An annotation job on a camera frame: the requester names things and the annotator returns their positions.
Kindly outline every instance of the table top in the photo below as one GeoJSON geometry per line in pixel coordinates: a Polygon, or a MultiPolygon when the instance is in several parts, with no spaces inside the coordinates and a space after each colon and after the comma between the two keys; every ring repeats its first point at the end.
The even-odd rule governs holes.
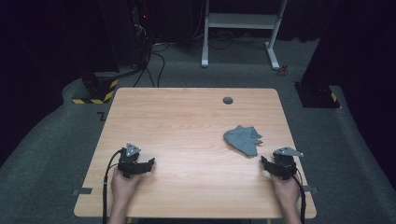
{"type": "MultiPolygon", "coordinates": [[[[78,196],[77,216],[102,216],[107,164],[127,142],[142,149],[139,162],[156,160],[140,180],[127,217],[282,217],[261,163],[261,156],[270,158],[275,149],[295,148],[275,90],[118,89],[82,186],[92,192],[78,196]],[[224,104],[224,97],[233,103],[224,104]],[[262,135],[259,156],[247,157],[224,140],[237,125],[253,126],[262,135]]],[[[300,160],[294,159],[306,185],[300,160]]],[[[113,198],[111,188],[107,191],[109,212],[113,198]]],[[[310,193],[306,204],[305,216],[314,217],[310,193]]]]}

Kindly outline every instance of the wire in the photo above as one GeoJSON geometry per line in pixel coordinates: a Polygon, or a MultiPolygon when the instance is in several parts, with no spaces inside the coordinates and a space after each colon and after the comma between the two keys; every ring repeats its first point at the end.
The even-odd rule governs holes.
{"type": "Polygon", "coordinates": [[[137,83],[139,82],[140,78],[142,77],[143,73],[146,71],[146,66],[145,68],[142,70],[142,72],[140,73],[139,77],[137,78],[136,82],[134,83],[134,85],[132,87],[135,87],[137,85],[137,83]]]}
{"type": "Polygon", "coordinates": [[[286,168],[285,165],[282,164],[282,162],[279,162],[279,164],[283,167],[283,169],[296,181],[299,189],[300,189],[300,193],[301,193],[301,210],[300,210],[300,220],[302,224],[305,224],[305,208],[306,208],[306,201],[305,201],[305,191],[303,188],[303,178],[301,177],[300,171],[297,169],[299,175],[300,175],[300,179],[301,179],[301,183],[297,180],[297,178],[286,168]]]}
{"type": "Polygon", "coordinates": [[[204,35],[204,33],[201,33],[200,35],[198,35],[198,36],[194,37],[194,38],[193,38],[193,40],[196,40],[196,39],[198,39],[198,38],[202,37],[203,35],[204,35]]]}
{"type": "Polygon", "coordinates": [[[164,49],[152,50],[151,52],[161,52],[161,51],[164,51],[164,50],[168,49],[169,46],[170,46],[170,43],[169,43],[168,41],[167,41],[167,42],[162,42],[162,43],[154,44],[153,47],[154,47],[154,46],[164,45],[164,44],[166,44],[166,47],[165,47],[164,49]]]}
{"type": "Polygon", "coordinates": [[[152,79],[152,76],[151,76],[151,73],[150,73],[148,67],[147,67],[146,71],[148,72],[148,77],[149,77],[149,80],[151,81],[152,87],[155,87],[154,80],[152,79]]]}
{"type": "Polygon", "coordinates": [[[152,54],[157,55],[158,57],[160,57],[163,60],[163,67],[161,68],[160,74],[158,75],[158,78],[157,78],[157,87],[159,88],[161,75],[163,74],[163,68],[165,67],[165,58],[161,54],[158,54],[158,53],[152,53],[152,54]]]}
{"type": "Polygon", "coordinates": [[[257,44],[264,42],[267,38],[253,38],[252,40],[239,40],[234,39],[233,42],[237,44],[257,44]]]}
{"type": "Polygon", "coordinates": [[[201,1],[201,13],[200,13],[200,17],[199,17],[199,22],[198,22],[197,29],[195,30],[195,33],[192,35],[192,39],[194,39],[194,37],[197,35],[197,33],[199,31],[199,27],[201,26],[203,12],[204,12],[204,0],[201,1]]]}
{"type": "Polygon", "coordinates": [[[229,42],[229,44],[228,45],[226,45],[225,47],[222,47],[222,48],[218,48],[218,47],[214,47],[212,44],[207,44],[210,48],[212,48],[212,49],[227,49],[227,48],[229,48],[232,44],[233,44],[233,37],[232,36],[230,36],[230,39],[231,40],[228,40],[228,39],[224,39],[223,38],[223,36],[220,36],[220,37],[217,37],[217,38],[214,38],[215,40],[218,40],[219,42],[229,42]]]}
{"type": "Polygon", "coordinates": [[[108,171],[110,170],[111,167],[117,165],[111,165],[111,162],[113,162],[114,157],[117,156],[117,154],[121,153],[122,149],[118,150],[114,155],[111,157],[110,161],[108,162],[108,166],[106,168],[106,174],[103,179],[103,216],[102,216],[102,223],[107,224],[107,179],[108,179],[108,171]]]}

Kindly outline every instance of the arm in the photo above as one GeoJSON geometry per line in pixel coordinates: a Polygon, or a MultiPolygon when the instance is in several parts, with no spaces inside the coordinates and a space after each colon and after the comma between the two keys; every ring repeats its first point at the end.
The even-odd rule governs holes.
{"type": "Polygon", "coordinates": [[[297,200],[300,198],[300,189],[293,178],[282,180],[271,175],[275,194],[282,209],[283,218],[287,224],[301,224],[300,213],[297,209],[297,200]]]}
{"type": "Polygon", "coordinates": [[[134,195],[136,184],[140,178],[141,175],[134,175],[130,179],[125,178],[117,167],[114,168],[113,178],[111,180],[114,201],[108,224],[125,223],[126,207],[134,195]]]}

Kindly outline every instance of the cloth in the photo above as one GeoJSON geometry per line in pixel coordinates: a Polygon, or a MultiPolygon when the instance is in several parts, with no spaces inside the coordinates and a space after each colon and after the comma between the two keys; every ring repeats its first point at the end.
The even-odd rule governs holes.
{"type": "Polygon", "coordinates": [[[259,138],[262,138],[257,133],[254,127],[244,128],[238,125],[234,130],[230,130],[224,134],[224,139],[233,145],[239,151],[245,153],[247,156],[257,156],[256,145],[262,143],[259,138]]]}

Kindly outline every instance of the black curtain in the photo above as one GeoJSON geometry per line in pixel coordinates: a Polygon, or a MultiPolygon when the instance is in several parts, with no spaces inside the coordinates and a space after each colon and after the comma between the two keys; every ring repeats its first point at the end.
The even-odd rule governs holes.
{"type": "Polygon", "coordinates": [[[289,0],[277,39],[302,42],[321,38],[338,0],[289,0]]]}
{"type": "Polygon", "coordinates": [[[1,165],[63,103],[62,89],[82,76],[65,39],[63,16],[60,1],[0,3],[1,165]]]}
{"type": "Polygon", "coordinates": [[[395,9],[390,0],[339,1],[302,80],[302,84],[319,88],[341,86],[347,101],[342,106],[349,107],[362,137],[394,188],[395,9]]]}

